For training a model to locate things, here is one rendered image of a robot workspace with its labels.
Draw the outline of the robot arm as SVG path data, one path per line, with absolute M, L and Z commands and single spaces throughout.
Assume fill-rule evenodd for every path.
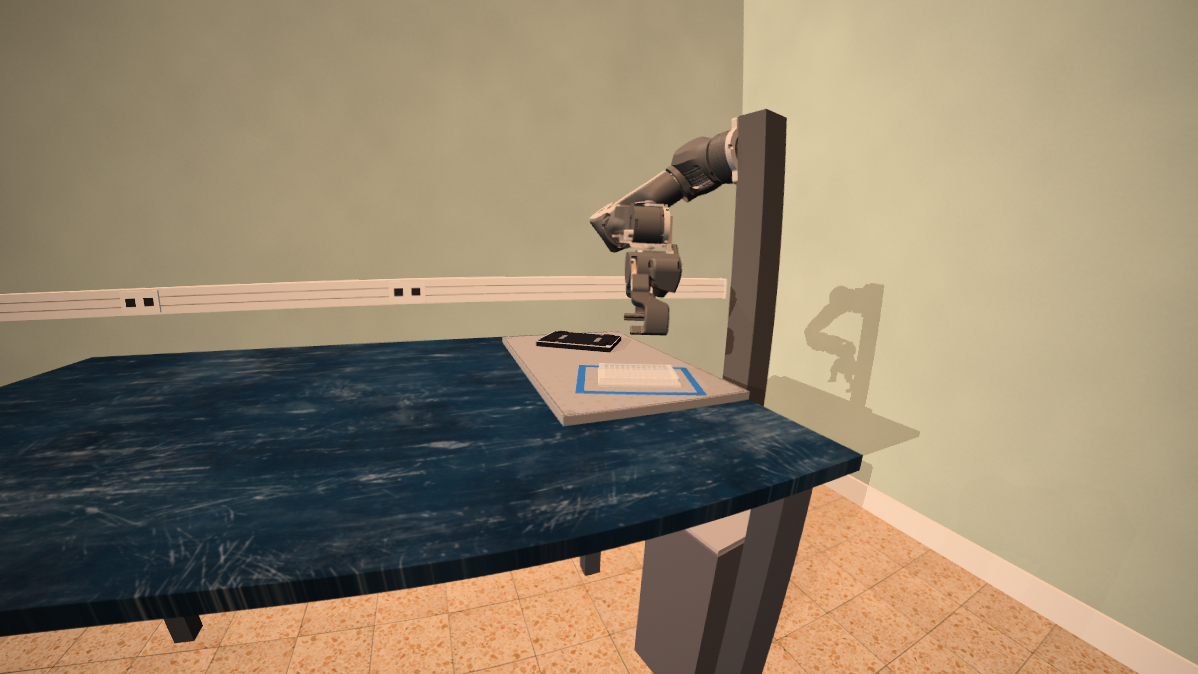
M 684 144 L 674 151 L 671 166 L 666 168 L 666 171 L 589 217 L 591 225 L 610 251 L 621 251 L 630 247 L 651 250 L 655 247 L 666 247 L 670 233 L 668 207 L 680 199 L 690 202 L 694 198 L 714 192 L 720 187 L 718 184 L 738 182 L 738 119 L 732 119 L 731 130 L 716 134 L 710 138 L 712 140 L 698 136 Z M 611 233 L 612 231 L 622 235 Z M 625 243 L 619 243 L 623 241 Z

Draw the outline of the blue tape strip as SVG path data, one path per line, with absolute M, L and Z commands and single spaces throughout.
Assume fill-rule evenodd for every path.
M 696 396 L 708 396 L 704 390 L 698 385 L 698 382 L 694 379 L 692 375 L 686 370 L 686 368 L 673 368 L 680 369 L 680 371 L 686 376 L 686 379 L 691 383 L 697 393 L 689 391 L 583 391 L 585 385 L 585 374 L 586 368 L 599 368 L 599 365 L 579 365 L 577 369 L 577 384 L 576 391 L 581 394 L 624 394 L 624 395 L 696 395 Z

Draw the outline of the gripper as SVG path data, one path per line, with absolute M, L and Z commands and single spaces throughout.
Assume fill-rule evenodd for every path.
M 651 254 L 646 250 L 627 251 L 627 297 L 631 298 L 635 312 L 624 312 L 624 320 L 645 321 L 643 326 L 630 326 L 631 335 L 666 336 L 668 333 L 668 304 L 658 300 L 657 297 L 664 298 L 668 292 L 674 293 L 680 283 L 682 262 L 677 244 L 672 244 L 672 226 L 673 215 L 670 215 L 666 251 L 655 251 L 665 254 Z

